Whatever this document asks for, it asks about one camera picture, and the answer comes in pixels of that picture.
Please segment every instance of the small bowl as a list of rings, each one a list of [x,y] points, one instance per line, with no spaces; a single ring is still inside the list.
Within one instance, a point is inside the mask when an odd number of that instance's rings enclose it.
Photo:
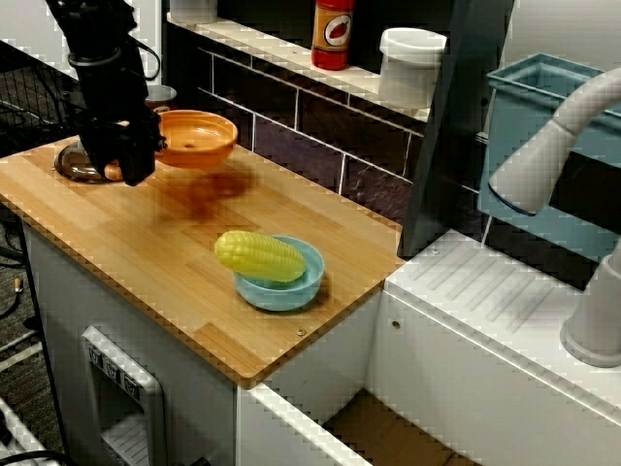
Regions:
[[[237,126],[222,116],[188,110],[173,110],[160,116],[160,132],[168,147],[157,154],[157,159],[166,165],[216,165],[229,156],[237,143]]]
[[[323,277],[323,257],[318,250],[304,241],[288,236],[274,235],[298,250],[306,261],[302,277],[289,283],[260,280],[234,273],[235,288],[251,305],[266,311],[291,311],[308,304],[316,296]]]

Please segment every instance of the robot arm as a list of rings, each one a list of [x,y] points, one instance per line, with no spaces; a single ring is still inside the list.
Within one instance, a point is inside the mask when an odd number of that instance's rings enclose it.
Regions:
[[[124,0],[46,0],[69,45],[86,112],[76,121],[88,158],[104,175],[118,160],[123,179],[136,185],[155,169],[159,116],[145,104],[147,82],[137,24]]]

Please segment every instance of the blue bowl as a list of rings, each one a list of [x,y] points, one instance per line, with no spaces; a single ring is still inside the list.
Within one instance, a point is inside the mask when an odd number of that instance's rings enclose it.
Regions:
[[[234,273],[235,288],[251,305],[266,311],[291,311],[308,304],[317,294],[323,276],[323,257],[308,243],[288,236],[274,235],[298,250],[306,261],[302,277],[289,283],[254,279]]]

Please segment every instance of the yellow corn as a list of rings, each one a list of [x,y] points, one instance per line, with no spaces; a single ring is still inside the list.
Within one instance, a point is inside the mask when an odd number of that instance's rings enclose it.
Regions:
[[[214,246],[215,257],[235,272],[255,279],[291,282],[306,269],[298,250],[271,236],[227,231]]]

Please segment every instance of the white wall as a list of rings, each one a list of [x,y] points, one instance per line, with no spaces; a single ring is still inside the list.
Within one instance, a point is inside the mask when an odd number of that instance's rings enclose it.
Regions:
[[[549,53],[604,71],[621,67],[621,0],[516,0],[503,62]]]
[[[126,1],[136,8],[134,18],[138,27],[132,35],[160,54],[161,0]],[[0,0],[0,40],[77,77],[67,61],[69,50],[65,38],[45,0]],[[155,61],[144,54],[143,62],[147,74],[151,75]]]

